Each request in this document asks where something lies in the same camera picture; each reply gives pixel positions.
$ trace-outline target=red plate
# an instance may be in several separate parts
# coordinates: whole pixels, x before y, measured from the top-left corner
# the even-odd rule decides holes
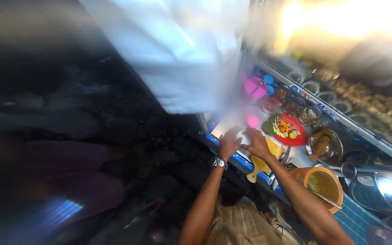
[[[286,137],[285,139],[282,138],[279,135],[275,135],[275,138],[280,141],[281,143],[285,144],[285,145],[289,145],[291,143],[292,147],[298,147],[300,145],[303,145],[303,143],[305,143],[305,139],[306,139],[306,135],[305,135],[305,130],[302,126],[302,124],[297,121],[294,117],[291,117],[285,113],[280,113],[280,115],[282,116],[282,120],[284,120],[284,122],[287,122],[291,125],[295,125],[296,126],[296,130],[300,131],[301,134],[298,135],[295,139],[290,139],[289,137]]]

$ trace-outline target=chopped vegetables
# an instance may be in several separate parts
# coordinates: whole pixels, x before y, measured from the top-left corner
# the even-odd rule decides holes
[[[268,121],[265,121],[261,126],[264,133],[275,136],[279,135],[282,138],[295,139],[297,136],[301,135],[301,132],[295,130],[296,125],[292,125],[284,121],[280,114],[273,114]]]

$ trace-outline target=shelf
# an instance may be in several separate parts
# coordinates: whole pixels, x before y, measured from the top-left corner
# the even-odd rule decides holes
[[[307,99],[310,103],[313,103],[320,107],[323,111],[330,114],[334,117],[338,122],[345,125],[350,130],[354,131],[357,135],[361,136],[366,141],[370,142],[390,157],[392,157],[392,145],[380,139],[375,133],[372,131],[360,126],[355,121],[348,118],[346,115],[342,114],[341,112],[331,108],[327,105],[324,101],[320,100],[317,96],[313,95],[311,92],[297,84],[295,81],[291,80],[286,75],[279,72],[275,67],[271,66],[267,61],[262,59],[254,59],[254,63],[262,70],[264,70],[267,74],[272,75],[275,79],[280,81],[281,83],[285,84],[286,86],[292,87],[295,86],[297,89],[296,92]]]

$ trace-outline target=wooden cutting board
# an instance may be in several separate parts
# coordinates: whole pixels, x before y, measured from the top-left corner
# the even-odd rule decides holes
[[[270,152],[275,155],[277,159],[279,159],[280,155],[282,154],[282,149],[277,144],[273,143],[273,141],[271,141],[268,137],[265,138],[267,145],[269,146]],[[267,166],[267,164],[261,158],[252,155],[250,157],[250,160],[253,162],[254,169],[252,173],[247,175],[247,179],[251,183],[255,183],[257,181],[257,174],[259,172],[264,172],[267,174],[270,174],[272,172],[269,166]]]

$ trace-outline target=pink lid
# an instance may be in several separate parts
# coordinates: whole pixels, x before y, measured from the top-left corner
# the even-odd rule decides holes
[[[260,82],[262,82],[263,85],[261,87],[258,87]],[[253,92],[253,94],[251,95],[252,98],[261,98],[267,92],[267,84],[264,82],[264,80],[258,77],[251,77],[244,82],[244,91],[247,95],[250,95]]]
[[[247,117],[247,124],[249,125],[249,127],[254,128],[254,127],[258,126],[259,123],[260,123],[260,120],[258,119],[257,116],[250,115]]]

